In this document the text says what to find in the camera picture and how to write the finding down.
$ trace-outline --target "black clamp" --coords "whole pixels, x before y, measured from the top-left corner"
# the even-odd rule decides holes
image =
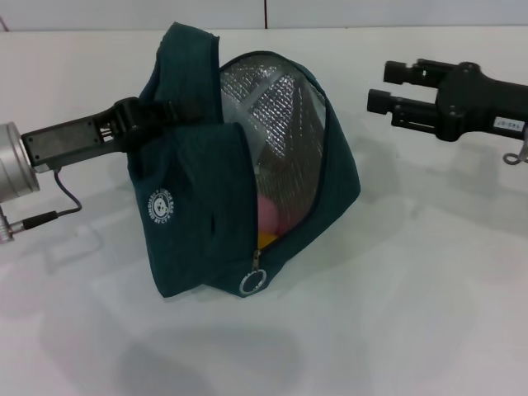
[[[486,77],[477,64],[444,64],[419,59],[406,64],[389,61],[384,81],[438,89],[434,104],[393,97],[370,90],[367,110],[392,113],[392,125],[434,134],[447,142],[470,131],[525,140],[528,87]]]
[[[163,133],[167,126],[201,119],[193,104],[143,103],[137,97],[118,101],[102,113],[22,135],[31,166],[37,172],[60,169],[107,153],[129,153]]]

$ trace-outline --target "circular logo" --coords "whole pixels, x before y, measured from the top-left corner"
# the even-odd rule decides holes
[[[174,213],[174,201],[164,188],[156,190],[148,198],[148,215],[156,224],[165,224]]]

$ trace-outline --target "zipper pull ring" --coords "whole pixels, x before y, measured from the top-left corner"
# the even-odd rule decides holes
[[[248,273],[246,276],[244,276],[244,279],[242,279],[242,282],[240,282],[240,286],[238,287],[238,291],[240,292],[240,295],[242,296],[252,295],[253,293],[256,293],[266,283],[267,273],[266,271],[261,270],[260,268],[261,254],[262,252],[260,251],[260,249],[257,249],[255,252],[253,252],[252,271]],[[258,281],[257,285],[255,285],[255,287],[253,287],[251,290],[246,290],[245,289],[246,283],[249,281],[250,278],[254,276],[260,276],[261,279]]]

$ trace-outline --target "label sticker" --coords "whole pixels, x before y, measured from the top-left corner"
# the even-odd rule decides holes
[[[496,117],[495,122],[493,122],[493,128],[502,128],[504,130],[515,130],[516,132],[522,132],[525,128],[525,121]]]
[[[148,215],[156,224],[165,224],[174,213],[174,200],[164,188],[156,190],[148,199]]]

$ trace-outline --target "dark green bag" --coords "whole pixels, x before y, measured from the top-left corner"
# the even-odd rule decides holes
[[[263,290],[360,192],[351,151],[314,76],[269,52],[220,69],[218,43],[173,25],[140,96],[192,103],[203,115],[128,156],[164,297],[202,284],[240,296]],[[265,223],[278,238],[259,249],[259,235],[269,238],[258,233]]]

